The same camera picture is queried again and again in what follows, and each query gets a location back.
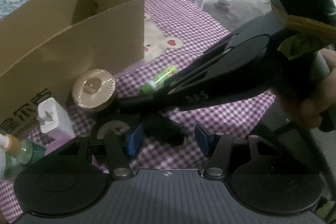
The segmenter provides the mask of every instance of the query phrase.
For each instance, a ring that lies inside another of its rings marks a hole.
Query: green bottle
[[[44,147],[39,146],[30,140],[22,140],[16,159],[21,164],[30,164],[43,158],[45,150]]]
[[[19,141],[18,138],[9,134],[0,134],[0,148],[23,165],[41,159],[46,150],[30,140]]]
[[[0,179],[14,181],[23,169],[15,158],[0,149]]]
[[[158,90],[160,87],[163,86],[163,83],[168,78],[172,77],[178,72],[178,69],[174,65],[169,65],[163,71],[161,71],[158,75],[154,76],[151,80],[147,81],[140,88],[141,93],[153,93],[154,91]]]

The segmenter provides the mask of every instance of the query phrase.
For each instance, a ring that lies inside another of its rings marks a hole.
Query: yellow label
[[[316,52],[325,46],[325,43],[317,37],[296,34],[284,40],[278,51],[283,53],[288,60],[293,60],[309,52]]]

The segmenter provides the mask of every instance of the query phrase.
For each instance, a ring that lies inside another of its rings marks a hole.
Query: metal screw
[[[113,174],[115,174],[118,177],[126,177],[131,173],[130,170],[127,168],[117,168],[113,171]]]
[[[109,133],[113,133],[114,135],[120,136],[120,135],[124,135],[125,131],[124,128],[115,128],[115,130],[112,129],[108,129]]]
[[[207,170],[207,173],[211,176],[220,176],[223,174],[223,170],[218,167],[211,167]]]

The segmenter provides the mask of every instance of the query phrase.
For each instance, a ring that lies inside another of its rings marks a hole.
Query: human hand
[[[320,82],[313,93],[301,103],[277,95],[283,110],[305,129],[319,127],[322,122],[320,113],[336,104],[336,52],[327,49],[321,49],[320,52],[331,73]]]

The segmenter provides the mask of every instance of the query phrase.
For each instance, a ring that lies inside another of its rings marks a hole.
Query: cardboard box
[[[144,0],[30,0],[0,21],[0,128],[24,137],[37,105],[74,81],[143,58]]]

